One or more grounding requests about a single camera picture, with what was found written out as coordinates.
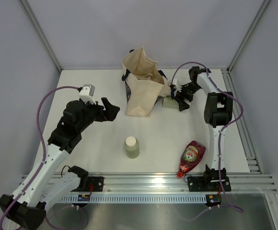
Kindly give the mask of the beige pump bottle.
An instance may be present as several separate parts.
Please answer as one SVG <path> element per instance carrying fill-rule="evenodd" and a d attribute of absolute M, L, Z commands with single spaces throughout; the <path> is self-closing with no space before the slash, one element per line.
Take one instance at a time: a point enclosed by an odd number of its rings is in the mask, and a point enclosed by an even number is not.
<path fill-rule="evenodd" d="M 154 78 L 154 75 L 151 73 L 151 74 L 147 74 L 146 76 L 145 76 L 145 78 L 147 79 L 147 80 L 153 80 L 153 78 Z"/>

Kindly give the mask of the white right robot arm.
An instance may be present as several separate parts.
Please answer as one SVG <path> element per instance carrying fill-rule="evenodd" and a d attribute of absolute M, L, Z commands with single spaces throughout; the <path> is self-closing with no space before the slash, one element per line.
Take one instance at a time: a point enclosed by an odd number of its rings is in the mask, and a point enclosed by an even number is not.
<path fill-rule="evenodd" d="M 178 102 L 179 111 L 188 109 L 194 94 L 203 90 L 207 96 L 204 121 L 209 129 L 209 147 L 197 141 L 191 141 L 185 148 L 180 161 L 179 178 L 185 176 L 203 156 L 207 157 L 202 176 L 189 176 L 187 184 L 191 192 L 230 191 L 230 181 L 224 163 L 224 140 L 228 124 L 232 120 L 233 93 L 222 92 L 210 79 L 211 71 L 192 67 L 189 70 L 190 82 L 182 85 L 174 99 Z"/>

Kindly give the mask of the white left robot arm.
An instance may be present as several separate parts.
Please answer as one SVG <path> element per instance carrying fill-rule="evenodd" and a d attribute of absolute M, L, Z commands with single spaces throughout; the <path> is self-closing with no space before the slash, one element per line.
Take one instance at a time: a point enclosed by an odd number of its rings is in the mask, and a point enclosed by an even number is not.
<path fill-rule="evenodd" d="M 89 189 L 89 173 L 72 166 L 50 189 L 45 190 L 58 166 L 81 141 L 82 132 L 93 122 L 114 121 L 120 108 L 101 98 L 103 104 L 81 99 L 67 103 L 57 127 L 44 146 L 44 155 L 11 195 L 2 195 L 4 216 L 27 230 L 37 229 L 46 213 L 66 193 Z"/>

